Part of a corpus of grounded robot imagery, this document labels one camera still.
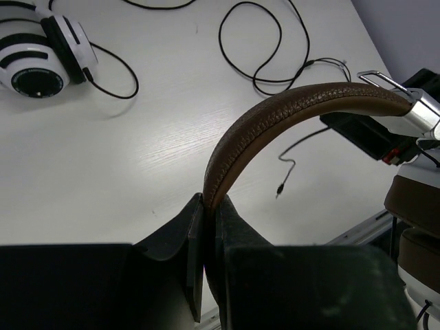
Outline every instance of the brown leather headband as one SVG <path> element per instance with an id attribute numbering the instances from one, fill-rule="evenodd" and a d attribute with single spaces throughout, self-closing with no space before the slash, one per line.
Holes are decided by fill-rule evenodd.
<path id="1" fill-rule="evenodd" d="M 354 82 L 304 86 L 268 98 L 242 115 L 220 139 L 208 163 L 203 205 L 209 216 L 261 149 L 282 132 L 331 112 L 404 116 L 411 104 L 385 89 Z"/>

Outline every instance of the headphones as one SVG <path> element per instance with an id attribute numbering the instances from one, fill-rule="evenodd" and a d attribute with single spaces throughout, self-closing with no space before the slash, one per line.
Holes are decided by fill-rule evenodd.
<path id="1" fill-rule="evenodd" d="M 0 1 L 35 11 L 46 36 L 18 33 L 0 39 L 0 83 L 31 98 L 49 98 L 70 82 L 93 82 L 98 59 L 81 24 L 51 10 Z"/>

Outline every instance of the white table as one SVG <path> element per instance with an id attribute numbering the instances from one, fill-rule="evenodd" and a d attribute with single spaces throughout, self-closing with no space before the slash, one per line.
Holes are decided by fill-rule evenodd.
<path id="1" fill-rule="evenodd" d="M 199 0 L 183 10 L 150 12 L 121 0 L 56 1 L 56 12 L 80 21 L 93 42 L 133 66 L 141 92 L 127 102 L 90 85 L 47 100 L 0 90 L 0 244 L 136 242 L 201 191 L 218 139 L 262 100 L 219 51 L 220 21 L 236 2 Z M 305 53 L 300 24 L 284 1 L 258 2 L 284 27 L 280 54 L 261 76 L 291 76 Z M 354 74 L 386 72 L 350 0 L 295 2 L 310 33 L 311 58 L 345 59 Z M 11 24 L 0 36 L 12 30 L 38 28 Z M 277 33 L 267 15 L 241 7 L 225 25 L 225 48 L 253 72 L 272 52 Z M 97 81 L 129 93 L 124 68 L 100 52 L 98 58 Z M 335 67 L 315 65 L 296 86 L 339 80 Z M 230 191 L 240 215 L 272 243 L 324 243 L 383 208 L 396 169 L 333 132 L 292 151 L 298 165 L 275 200 L 289 166 L 277 155 L 321 127 L 310 120 L 283 134 Z M 211 306 L 211 300 L 204 305 Z"/>

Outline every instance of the wall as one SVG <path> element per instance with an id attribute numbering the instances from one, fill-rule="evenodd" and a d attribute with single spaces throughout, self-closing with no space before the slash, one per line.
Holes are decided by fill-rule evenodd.
<path id="1" fill-rule="evenodd" d="M 396 81 L 422 67 L 440 73 L 439 0 L 352 2 Z"/>

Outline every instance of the silver metal bracket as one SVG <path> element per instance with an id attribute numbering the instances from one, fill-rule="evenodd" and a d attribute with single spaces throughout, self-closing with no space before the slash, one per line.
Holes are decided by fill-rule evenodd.
<path id="1" fill-rule="evenodd" d="M 423 89 L 405 88 L 380 71 L 364 71 L 357 74 L 364 82 L 384 88 L 367 76 L 375 76 L 394 86 L 391 91 L 412 104 L 410 112 L 403 117 L 373 117 L 374 120 L 384 125 L 391 133 L 440 141 L 440 103 Z"/>

